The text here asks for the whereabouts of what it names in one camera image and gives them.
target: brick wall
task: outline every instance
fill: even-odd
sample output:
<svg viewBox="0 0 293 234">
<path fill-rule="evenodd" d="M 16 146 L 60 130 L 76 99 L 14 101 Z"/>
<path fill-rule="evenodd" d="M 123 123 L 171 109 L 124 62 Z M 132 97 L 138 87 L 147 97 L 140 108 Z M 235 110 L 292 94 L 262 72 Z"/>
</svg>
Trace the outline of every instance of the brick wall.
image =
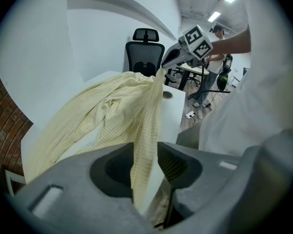
<svg viewBox="0 0 293 234">
<path fill-rule="evenodd" d="M 21 139 L 31 121 L 20 111 L 0 80 L 0 168 L 23 175 Z"/>
</svg>

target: yellow cloth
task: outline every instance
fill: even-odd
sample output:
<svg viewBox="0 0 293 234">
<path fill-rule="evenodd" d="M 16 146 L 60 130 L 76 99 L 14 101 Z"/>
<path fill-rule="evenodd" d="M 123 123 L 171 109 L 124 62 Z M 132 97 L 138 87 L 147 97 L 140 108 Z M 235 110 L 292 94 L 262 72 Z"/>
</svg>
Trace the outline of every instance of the yellow cloth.
<svg viewBox="0 0 293 234">
<path fill-rule="evenodd" d="M 51 119 L 31 148 L 24 168 L 26 181 L 53 166 L 76 141 L 104 121 L 93 147 L 79 150 L 78 154 L 134 142 L 130 178 L 134 204 L 139 208 L 159 140 L 164 75 L 162 68 L 156 77 L 149 78 L 126 72 L 72 98 Z"/>
</svg>

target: ceiling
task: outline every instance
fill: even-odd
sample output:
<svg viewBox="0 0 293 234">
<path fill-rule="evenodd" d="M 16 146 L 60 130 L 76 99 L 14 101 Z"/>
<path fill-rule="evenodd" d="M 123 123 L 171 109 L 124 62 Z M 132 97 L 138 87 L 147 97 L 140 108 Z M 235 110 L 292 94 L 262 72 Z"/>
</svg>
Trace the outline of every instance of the ceiling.
<svg viewBox="0 0 293 234">
<path fill-rule="evenodd" d="M 238 33 L 248 24 L 242 0 L 228 3 L 225 0 L 179 0 L 183 18 L 207 20 L 215 11 L 221 15 L 214 21 L 225 27 L 227 32 Z"/>
</svg>

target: sneaker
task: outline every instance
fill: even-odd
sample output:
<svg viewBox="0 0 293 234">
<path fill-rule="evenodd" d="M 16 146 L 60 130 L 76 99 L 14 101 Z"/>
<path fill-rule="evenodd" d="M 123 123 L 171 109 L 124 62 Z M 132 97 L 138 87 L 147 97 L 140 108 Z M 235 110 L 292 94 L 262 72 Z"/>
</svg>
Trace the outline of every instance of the sneaker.
<svg viewBox="0 0 293 234">
<path fill-rule="evenodd" d="M 193 103 L 193 107 L 200 107 L 201 105 L 197 102 Z"/>
</svg>

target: chair headrest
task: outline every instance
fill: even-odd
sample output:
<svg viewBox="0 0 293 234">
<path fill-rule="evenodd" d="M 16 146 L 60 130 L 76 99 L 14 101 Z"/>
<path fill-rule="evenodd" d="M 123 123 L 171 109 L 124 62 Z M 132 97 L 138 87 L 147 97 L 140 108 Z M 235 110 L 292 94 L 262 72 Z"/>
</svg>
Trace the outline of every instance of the chair headrest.
<svg viewBox="0 0 293 234">
<path fill-rule="evenodd" d="M 160 40 L 158 32 L 155 29 L 139 28 L 135 30 L 132 39 L 134 41 L 155 41 Z"/>
</svg>

